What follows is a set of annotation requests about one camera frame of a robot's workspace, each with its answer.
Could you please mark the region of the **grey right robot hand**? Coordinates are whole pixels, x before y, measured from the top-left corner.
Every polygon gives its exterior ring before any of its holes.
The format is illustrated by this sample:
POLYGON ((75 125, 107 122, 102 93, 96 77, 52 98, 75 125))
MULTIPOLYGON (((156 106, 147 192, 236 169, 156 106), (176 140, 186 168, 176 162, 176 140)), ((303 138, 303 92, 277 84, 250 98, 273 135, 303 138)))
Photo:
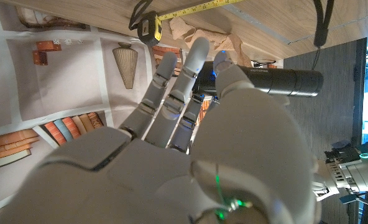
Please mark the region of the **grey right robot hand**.
POLYGON ((120 125, 54 150, 32 169, 0 223, 318 223, 318 165, 286 107, 257 89, 228 56, 213 62, 218 106, 189 154, 181 117, 209 52, 197 38, 181 73, 163 57, 140 105, 120 125))

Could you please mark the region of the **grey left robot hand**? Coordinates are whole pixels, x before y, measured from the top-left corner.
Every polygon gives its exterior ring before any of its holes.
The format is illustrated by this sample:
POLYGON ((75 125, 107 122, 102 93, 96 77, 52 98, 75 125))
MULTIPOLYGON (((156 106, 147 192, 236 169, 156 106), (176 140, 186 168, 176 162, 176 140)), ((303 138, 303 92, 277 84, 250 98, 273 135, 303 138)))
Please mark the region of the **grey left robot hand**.
POLYGON ((368 193, 368 142, 360 146, 337 142, 326 151, 325 159, 317 160, 313 192, 318 201, 339 193, 349 192, 341 201, 351 203, 368 193))

